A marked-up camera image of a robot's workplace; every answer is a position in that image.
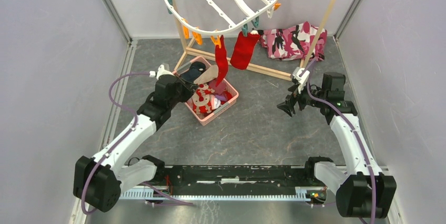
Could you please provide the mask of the red sock with white pompom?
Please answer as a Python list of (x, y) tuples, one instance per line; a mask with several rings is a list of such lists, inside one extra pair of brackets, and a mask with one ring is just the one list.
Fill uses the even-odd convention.
[(246, 35), (240, 32), (234, 46), (230, 64), (239, 70), (247, 69), (259, 39), (260, 34), (257, 30), (252, 30)]

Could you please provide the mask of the white round clip hanger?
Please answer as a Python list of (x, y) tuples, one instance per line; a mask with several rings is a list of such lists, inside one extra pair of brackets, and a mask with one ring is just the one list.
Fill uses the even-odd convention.
[(201, 44), (211, 38), (216, 44), (222, 35), (247, 35), (260, 27), (261, 19), (271, 19), (279, 0), (163, 0), (175, 19), (184, 44), (194, 39)]

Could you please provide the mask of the plain red sock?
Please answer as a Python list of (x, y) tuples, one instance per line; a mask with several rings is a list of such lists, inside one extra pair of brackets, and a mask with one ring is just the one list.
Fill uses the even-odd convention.
[(218, 75), (216, 78), (217, 85), (219, 85), (224, 80), (229, 69), (224, 36), (220, 37), (219, 42), (220, 44), (215, 46), (215, 62), (218, 67)]

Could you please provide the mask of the beige sock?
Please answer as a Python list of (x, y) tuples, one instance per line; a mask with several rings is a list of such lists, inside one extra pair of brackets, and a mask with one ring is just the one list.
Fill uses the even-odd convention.
[(211, 65), (197, 79), (194, 80), (194, 84), (201, 85), (208, 83), (214, 79), (217, 79), (218, 74), (219, 74), (218, 66)]

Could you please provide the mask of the maroon purple sock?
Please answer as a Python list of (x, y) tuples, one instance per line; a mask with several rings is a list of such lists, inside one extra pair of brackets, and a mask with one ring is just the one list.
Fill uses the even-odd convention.
[(224, 81), (217, 83), (216, 79), (213, 79), (212, 81), (208, 82), (208, 86), (210, 89), (214, 90), (215, 95), (223, 94), (227, 88), (227, 85)]

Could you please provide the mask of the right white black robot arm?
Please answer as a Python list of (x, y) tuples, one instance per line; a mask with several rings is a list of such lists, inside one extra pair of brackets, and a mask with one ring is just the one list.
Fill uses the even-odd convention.
[(369, 150), (362, 134), (354, 103), (345, 100), (346, 77), (324, 73), (320, 87), (311, 85), (310, 72), (298, 68), (292, 75), (290, 94), (277, 108), (289, 116), (306, 107), (318, 108), (340, 145), (346, 170), (337, 168), (324, 157), (306, 162), (304, 180), (310, 186), (321, 182), (335, 195), (338, 212), (343, 217), (384, 219), (388, 216), (397, 189), (393, 176), (385, 175)]

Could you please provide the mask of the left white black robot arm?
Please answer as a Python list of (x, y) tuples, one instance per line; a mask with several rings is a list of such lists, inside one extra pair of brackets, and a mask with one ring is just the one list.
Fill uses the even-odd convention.
[(197, 87), (176, 75), (163, 74), (157, 77), (155, 90), (137, 111), (115, 104), (129, 111), (133, 119), (109, 145), (90, 158), (81, 156), (75, 163), (73, 195), (81, 200), (84, 214), (111, 210), (123, 192), (144, 182), (153, 186), (164, 182), (165, 171), (153, 161), (142, 158), (130, 166), (125, 162), (171, 117), (178, 103), (192, 97)]

